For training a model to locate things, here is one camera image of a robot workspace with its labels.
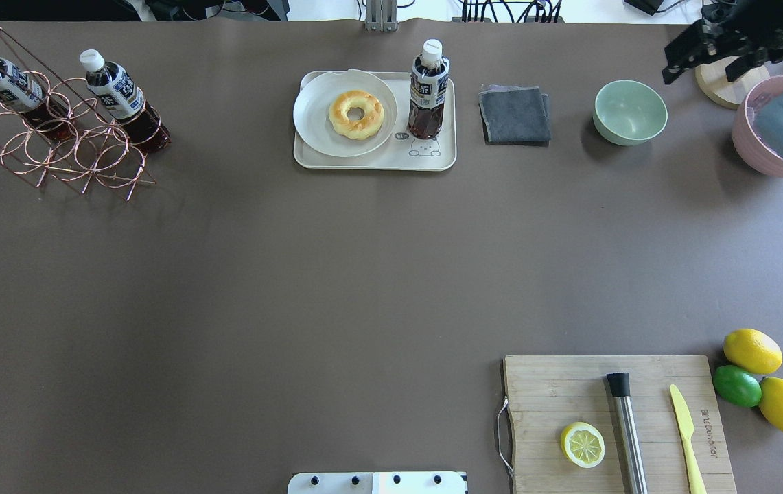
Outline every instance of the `donut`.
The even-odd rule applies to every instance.
[[[359,121],[348,119],[348,110],[360,108],[364,116]],[[382,103],[366,91],[352,90],[340,94],[327,111],[327,116],[339,135],[344,135],[356,141],[363,141],[379,132],[382,121],[385,120],[385,109]]]

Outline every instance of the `bottle label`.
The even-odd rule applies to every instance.
[[[132,82],[132,78],[122,67],[119,68],[116,78],[109,84],[90,86],[89,90],[118,121],[136,115],[144,106],[144,93]]]
[[[421,75],[413,66],[410,76],[410,99],[419,108],[436,108],[445,102],[445,87],[449,79],[449,60],[443,59],[444,72]]]
[[[18,113],[34,110],[43,101],[43,87],[9,60],[4,62],[6,72],[0,78],[0,102]]]

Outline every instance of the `black power adapter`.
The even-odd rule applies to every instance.
[[[642,12],[648,14],[649,16],[654,15],[657,13],[657,10],[660,8],[660,5],[663,3],[663,0],[623,0],[625,3],[628,3],[635,7],[638,10],[641,10]]]

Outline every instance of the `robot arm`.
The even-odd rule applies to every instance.
[[[729,10],[704,8],[703,18],[665,47],[665,84],[689,69],[729,56],[738,57],[727,66],[731,82],[752,68],[783,60],[783,0],[739,1]]]

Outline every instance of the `yellow knife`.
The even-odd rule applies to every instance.
[[[690,483],[690,494],[705,493],[705,484],[702,483],[702,474],[699,473],[699,465],[696,464],[696,454],[693,453],[693,444],[690,437],[693,435],[693,417],[687,408],[687,401],[683,400],[681,391],[674,384],[668,387],[671,394],[671,403],[675,407],[677,429],[681,432],[681,444],[683,445],[683,457],[687,463],[687,482]]]

